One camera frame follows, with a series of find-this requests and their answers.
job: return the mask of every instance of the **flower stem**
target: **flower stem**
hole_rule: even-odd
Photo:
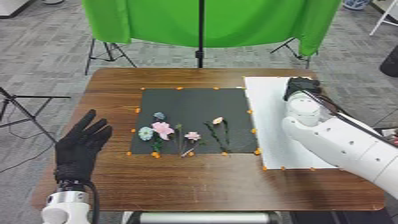
[[[218,143],[218,145],[220,145],[220,151],[221,151],[221,152],[227,152],[227,149],[225,149],[225,147],[223,147],[223,145],[221,145],[220,138],[218,138],[216,133],[214,133],[214,128],[213,128],[209,122],[204,122],[204,125],[205,125],[205,127],[207,127],[209,132],[211,132],[211,137],[213,137],[213,139],[214,139],[214,141],[216,141],[216,143]]]

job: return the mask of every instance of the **chair leg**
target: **chair leg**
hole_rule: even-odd
[[[383,12],[383,14],[381,14],[381,18],[380,18],[378,21],[376,21],[376,26],[374,26],[374,28],[372,28],[372,30],[371,30],[371,32],[369,32],[369,36],[372,36],[372,34],[374,34],[374,32],[376,32],[376,29],[378,29],[378,27],[380,27],[380,25],[381,25],[381,23],[383,23],[385,17],[387,17],[387,15],[388,15],[388,12],[390,12],[390,10],[392,10],[396,4],[398,4],[398,0],[394,0],[394,2],[390,3],[390,6],[388,6],[388,8],[387,8],[387,10],[385,10],[385,12]]]

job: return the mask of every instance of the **metal pole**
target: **metal pole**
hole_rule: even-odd
[[[202,68],[202,59],[204,59],[204,0],[198,0],[198,49],[195,51],[197,58],[197,68]]]

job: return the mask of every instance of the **green backdrop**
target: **green backdrop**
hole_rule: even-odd
[[[237,47],[300,40],[317,50],[340,0],[205,0],[204,46]],[[197,47],[198,0],[83,0],[93,38],[131,38]]]

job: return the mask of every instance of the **cable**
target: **cable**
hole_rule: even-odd
[[[14,114],[14,111],[15,111],[15,107],[14,107],[14,109],[12,109],[12,111],[10,111],[8,116],[6,116],[6,122],[8,122],[8,123],[10,123],[10,116],[12,116],[12,114]],[[10,126],[8,126],[8,134],[10,134],[14,137],[17,137],[19,139],[22,139],[22,140],[26,140],[26,139],[37,137],[42,133],[44,133],[44,132],[33,134],[33,135],[28,136],[28,137],[22,137],[22,136],[19,136],[17,134],[14,134],[12,129],[10,129]],[[44,152],[51,149],[53,145],[54,145],[54,143],[49,144],[47,148],[38,152],[38,154],[37,154],[31,158],[24,159],[15,165],[12,165],[12,166],[6,167],[3,170],[0,170],[0,174],[1,174],[6,170],[10,170],[10,169],[14,169],[17,166],[21,166],[30,160],[33,160],[33,159],[44,154]]]
[[[387,139],[374,134],[339,113],[335,113],[328,108],[326,105],[323,104],[321,99],[314,96],[314,94],[298,86],[294,85],[298,91],[310,97],[310,99],[314,100],[314,102],[324,107],[324,109],[330,112],[330,115],[335,116],[335,118],[348,124],[351,125],[374,139],[378,139],[387,145],[390,145],[394,148],[396,145],[387,141]]]
[[[93,194],[92,224],[97,224],[99,223],[99,194],[97,194],[93,183],[90,181],[85,181],[83,185],[90,188],[90,191]]]
[[[6,116],[6,122],[8,122],[8,123],[12,122],[12,121],[10,121],[10,116],[12,116],[14,112],[15,112],[15,106],[14,106],[14,109],[12,109],[10,114],[8,114],[8,116]],[[40,132],[40,133],[33,134],[33,135],[28,136],[28,137],[19,136],[19,135],[12,132],[10,126],[12,126],[12,125],[8,125],[8,134],[10,134],[14,137],[17,137],[19,139],[22,139],[22,140],[26,140],[26,139],[30,139],[30,138],[33,138],[35,136],[38,136],[38,135],[44,134],[44,132]]]
[[[6,167],[3,170],[0,170],[0,174],[1,174],[6,170],[10,170],[10,169],[14,169],[17,166],[21,166],[30,160],[33,160],[33,159],[44,154],[44,152],[51,149],[51,147],[53,147],[53,143],[51,143],[51,145],[47,146],[47,148],[40,151],[40,153],[38,153],[31,158],[28,158],[28,159],[22,160],[15,165],[12,165],[12,166]]]
[[[374,127],[378,123],[383,121],[383,119],[388,117],[388,115],[398,111],[398,108],[388,112],[388,114],[381,117],[381,119],[376,121],[376,123],[371,125]]]

